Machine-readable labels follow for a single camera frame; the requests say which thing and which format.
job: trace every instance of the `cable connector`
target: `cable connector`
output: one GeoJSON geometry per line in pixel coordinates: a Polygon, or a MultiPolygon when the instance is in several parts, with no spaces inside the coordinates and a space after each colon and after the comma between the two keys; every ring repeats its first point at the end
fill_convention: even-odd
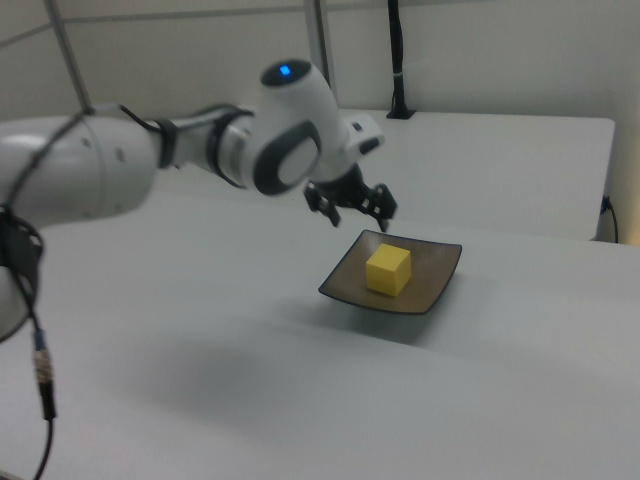
{"type": "Polygon", "coordinates": [[[51,421],[56,418],[56,404],[53,395],[53,364],[47,350],[44,330],[36,330],[33,334],[35,352],[33,363],[36,370],[38,389],[42,399],[42,417],[51,421]]]}

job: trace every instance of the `black cable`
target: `black cable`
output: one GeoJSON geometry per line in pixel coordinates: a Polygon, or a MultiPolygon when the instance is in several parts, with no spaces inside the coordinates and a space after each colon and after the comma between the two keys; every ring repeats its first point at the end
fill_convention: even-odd
{"type": "Polygon", "coordinates": [[[616,218],[616,211],[613,209],[613,205],[611,205],[611,202],[609,202],[609,205],[611,206],[611,216],[613,217],[613,229],[615,231],[616,243],[619,243],[618,242],[618,219],[616,218]]]}
{"type": "Polygon", "coordinates": [[[618,218],[616,217],[616,211],[613,209],[610,197],[602,197],[602,204],[600,205],[600,215],[604,215],[605,212],[611,210],[611,216],[613,217],[613,230],[615,234],[615,242],[620,243],[618,240],[618,218]]]}
{"type": "MultiPolygon", "coordinates": [[[[131,110],[129,110],[124,105],[120,104],[109,104],[109,105],[99,105],[96,107],[90,107],[81,113],[77,113],[76,115],[69,118],[62,126],[60,126],[51,137],[46,141],[46,143],[40,147],[38,150],[34,152],[31,156],[30,161],[24,166],[24,168],[18,174],[18,177],[14,181],[13,185],[9,190],[9,194],[3,204],[0,205],[1,215],[4,215],[3,221],[6,221],[10,226],[14,228],[21,229],[31,238],[33,247],[38,249],[39,256],[42,256],[44,251],[44,240],[37,232],[37,230],[32,227],[29,223],[22,220],[21,218],[15,216],[13,214],[13,205],[16,203],[16,200],[23,190],[24,186],[29,181],[29,178],[35,172],[35,170],[40,166],[40,163],[47,156],[47,154],[54,147],[56,142],[58,142],[61,138],[63,138],[67,133],[69,133],[73,128],[75,128],[79,123],[81,123],[85,116],[94,115],[97,112],[109,110],[109,109],[118,109],[128,115],[134,122],[143,127],[144,129],[152,132],[162,133],[162,130],[159,127],[153,126],[137,115],[135,115],[131,110]]],[[[45,341],[45,333],[40,326],[40,321],[38,319],[38,315],[35,311],[35,291],[27,291],[27,287],[25,286],[20,274],[16,271],[15,268],[12,268],[10,255],[8,255],[6,238],[4,233],[0,235],[0,249],[3,254],[3,258],[5,259],[6,267],[9,269],[11,273],[11,277],[16,287],[20,292],[20,296],[24,301],[25,307],[27,309],[27,319],[31,319],[33,323],[34,329],[34,362],[35,362],[35,370],[36,377],[38,381],[38,389],[40,392],[40,397],[42,400],[42,413],[43,418],[47,421],[48,431],[47,431],[47,441],[44,449],[44,453],[42,455],[42,459],[40,461],[40,465],[38,470],[34,476],[34,480],[40,480],[42,474],[44,472],[45,467],[47,466],[47,462],[49,460],[49,455],[51,453],[51,447],[53,445],[53,419],[56,417],[56,408],[55,408],[55,397],[54,397],[54,388],[53,388],[53,367],[51,364],[51,358],[49,355],[49,351],[47,349],[46,341],[45,341]]]]}
{"type": "Polygon", "coordinates": [[[49,460],[49,455],[51,454],[51,446],[53,445],[53,420],[49,420],[47,422],[47,443],[44,447],[44,453],[42,454],[42,460],[40,460],[40,466],[38,467],[38,471],[36,472],[33,480],[40,480],[42,478],[42,473],[44,472],[45,467],[47,466],[47,461],[49,460]]]}
{"type": "Polygon", "coordinates": [[[17,180],[14,182],[11,190],[9,191],[9,195],[7,196],[7,200],[5,201],[6,208],[11,209],[13,204],[18,197],[18,194],[24,187],[25,183],[33,173],[33,171],[38,168],[42,159],[49,153],[53,145],[64,137],[69,131],[71,131],[76,125],[78,125],[82,119],[84,118],[84,113],[78,113],[71,117],[67,122],[65,122],[58,130],[54,132],[54,134],[49,138],[47,143],[45,143],[40,149],[38,149],[33,156],[31,157],[31,161],[25,165],[25,167],[20,172],[17,180]]]}

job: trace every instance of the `power cord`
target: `power cord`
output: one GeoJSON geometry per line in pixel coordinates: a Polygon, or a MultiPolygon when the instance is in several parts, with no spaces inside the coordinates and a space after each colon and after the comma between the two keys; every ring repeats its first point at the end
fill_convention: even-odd
{"type": "Polygon", "coordinates": [[[616,211],[613,209],[610,197],[602,197],[602,205],[600,205],[600,215],[604,215],[608,210],[611,210],[611,216],[613,217],[613,230],[615,233],[615,242],[618,241],[618,219],[616,217],[616,211]]]}
{"type": "Polygon", "coordinates": [[[145,130],[162,134],[161,128],[145,122],[124,105],[113,103],[90,107],[87,110],[77,113],[69,118],[53,133],[53,135],[51,135],[42,147],[33,153],[30,161],[25,165],[12,187],[9,189],[9,194],[7,195],[5,202],[0,205],[0,253],[4,259],[4,266],[11,272],[13,282],[18,288],[20,296],[26,306],[27,314],[25,320],[31,320],[33,324],[34,365],[38,389],[42,400],[43,418],[47,421],[47,440],[38,470],[33,477],[34,480],[40,480],[42,477],[53,446],[54,418],[57,416],[54,398],[53,365],[51,363],[49,350],[47,349],[45,332],[40,326],[40,321],[35,311],[37,280],[27,279],[28,286],[25,285],[23,276],[15,266],[14,260],[11,258],[12,252],[9,248],[9,236],[12,236],[12,240],[15,240],[16,235],[21,236],[23,239],[26,236],[31,242],[30,247],[35,251],[37,257],[36,262],[39,261],[44,252],[44,240],[34,227],[13,213],[13,206],[33,172],[38,168],[56,142],[81,123],[85,116],[95,115],[96,113],[108,110],[120,110],[145,130]]]}

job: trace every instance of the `metal pole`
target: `metal pole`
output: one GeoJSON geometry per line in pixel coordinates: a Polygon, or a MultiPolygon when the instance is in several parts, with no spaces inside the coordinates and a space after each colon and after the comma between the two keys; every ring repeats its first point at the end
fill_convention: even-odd
{"type": "Polygon", "coordinates": [[[325,0],[304,0],[304,16],[307,21],[311,61],[322,73],[337,98],[335,73],[331,58],[331,42],[327,23],[327,3],[325,0]]]}

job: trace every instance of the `table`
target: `table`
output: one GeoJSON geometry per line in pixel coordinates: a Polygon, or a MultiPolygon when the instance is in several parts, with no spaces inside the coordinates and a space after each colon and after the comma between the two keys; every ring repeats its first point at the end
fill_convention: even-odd
{"type": "MultiPolygon", "coordinates": [[[[640,250],[394,221],[464,247],[434,310],[401,317],[316,290],[373,226],[157,190],[46,230],[46,478],[637,478],[640,250]]],[[[0,468],[24,476],[30,348],[0,348],[0,468]]]]}
{"type": "MultiPolygon", "coordinates": [[[[405,122],[366,113],[381,126],[386,145],[362,159],[365,181],[389,185],[398,219],[575,240],[596,236],[613,121],[416,113],[405,122]]],[[[161,175],[158,188],[265,201],[197,167],[173,173],[161,175]]],[[[271,202],[307,208],[301,188],[271,202]]]]}

